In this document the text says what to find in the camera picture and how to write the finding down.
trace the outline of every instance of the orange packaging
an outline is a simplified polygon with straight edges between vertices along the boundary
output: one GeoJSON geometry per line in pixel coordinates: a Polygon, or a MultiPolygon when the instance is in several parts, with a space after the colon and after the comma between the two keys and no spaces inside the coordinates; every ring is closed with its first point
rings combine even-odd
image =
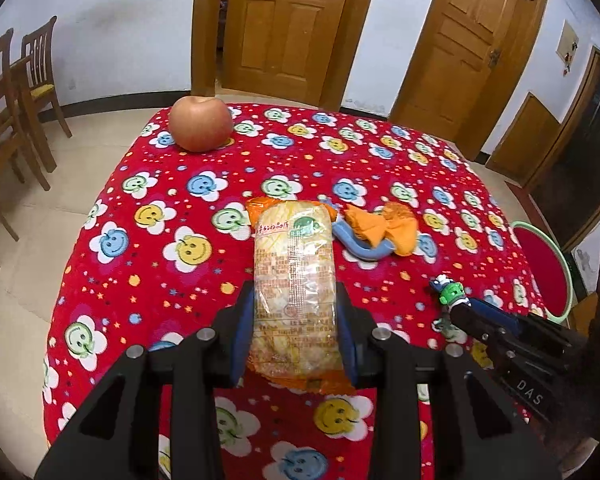
{"type": "Polygon", "coordinates": [[[335,209],[269,197],[246,209],[255,229],[249,368],[287,388],[352,393],[336,337],[335,209]]]}

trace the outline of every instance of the door handle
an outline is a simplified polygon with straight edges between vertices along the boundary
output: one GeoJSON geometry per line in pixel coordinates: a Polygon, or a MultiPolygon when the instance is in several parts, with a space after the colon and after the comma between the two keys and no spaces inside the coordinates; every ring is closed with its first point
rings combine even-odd
{"type": "Polygon", "coordinates": [[[492,50],[489,54],[489,68],[494,68],[499,60],[500,60],[500,54],[502,54],[502,51],[499,48],[496,48],[495,50],[492,50]]]}

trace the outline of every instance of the door frame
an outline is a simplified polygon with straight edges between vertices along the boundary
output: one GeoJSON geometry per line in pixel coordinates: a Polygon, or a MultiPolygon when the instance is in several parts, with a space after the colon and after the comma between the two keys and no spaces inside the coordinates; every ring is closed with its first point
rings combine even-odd
{"type": "MultiPolygon", "coordinates": [[[[430,38],[435,35],[438,25],[435,16],[441,12],[446,1],[432,0],[431,2],[409,68],[389,114],[389,120],[392,122],[397,115],[397,111],[407,101],[407,89],[418,83],[415,74],[416,67],[422,65],[429,55],[428,44],[430,38]]],[[[510,47],[504,51],[500,62],[491,70],[480,97],[458,130],[458,135],[453,139],[462,154],[469,160],[475,159],[485,141],[491,135],[520,80],[520,76],[522,76],[526,62],[531,55],[531,50],[536,44],[546,1],[534,0],[531,5],[526,5],[519,12],[514,13],[512,23],[504,39],[510,47]]]]}
{"type": "MultiPolygon", "coordinates": [[[[318,106],[340,110],[371,0],[345,0],[318,106]]],[[[216,44],[220,0],[193,0],[191,94],[216,93],[216,44]]]]}
{"type": "MultiPolygon", "coordinates": [[[[580,82],[580,87],[578,88],[576,97],[571,103],[567,115],[560,124],[560,133],[558,134],[554,145],[551,147],[544,159],[532,173],[529,180],[523,186],[523,189],[529,194],[531,194],[531,192],[536,188],[538,183],[544,177],[544,174],[560,156],[566,143],[571,139],[571,136],[573,135],[574,130],[580,122],[580,118],[587,107],[589,98],[591,97],[592,88],[595,83],[594,76],[598,67],[600,67],[600,49],[594,45],[591,49],[591,53],[589,54],[587,68],[584,76],[582,77],[582,81],[580,82]]],[[[563,251],[572,251],[593,230],[598,222],[600,222],[600,205],[594,211],[593,215],[590,216],[589,220],[587,220],[585,224],[578,229],[578,231],[567,241],[567,243],[561,247],[561,249],[563,251]]]]}

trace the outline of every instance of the doorway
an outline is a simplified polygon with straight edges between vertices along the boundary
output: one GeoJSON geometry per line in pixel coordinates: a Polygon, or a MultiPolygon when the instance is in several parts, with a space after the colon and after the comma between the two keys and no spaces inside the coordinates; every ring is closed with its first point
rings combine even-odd
{"type": "Polygon", "coordinates": [[[504,110],[546,0],[433,0],[390,120],[475,158],[504,110]]]}
{"type": "Polygon", "coordinates": [[[218,76],[223,88],[339,110],[369,1],[194,0],[192,94],[213,95],[218,76]]]}
{"type": "Polygon", "coordinates": [[[573,249],[600,220],[600,52],[551,153],[527,189],[558,244],[573,249]]]}

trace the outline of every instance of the wooden door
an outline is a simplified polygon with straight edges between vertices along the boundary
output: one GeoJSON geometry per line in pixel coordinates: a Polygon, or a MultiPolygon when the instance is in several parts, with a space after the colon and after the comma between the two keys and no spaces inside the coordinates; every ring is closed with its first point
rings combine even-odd
{"type": "Polygon", "coordinates": [[[229,0],[222,86],[317,105],[345,0],[229,0]]]}
{"type": "Polygon", "coordinates": [[[531,190],[558,244],[567,250],[600,219],[600,58],[581,100],[573,133],[560,140],[559,155],[531,190]]]}
{"type": "Polygon", "coordinates": [[[434,0],[390,119],[453,140],[491,70],[520,0],[434,0]]]}
{"type": "Polygon", "coordinates": [[[529,92],[486,167],[525,186],[560,136],[560,123],[529,92]]]}

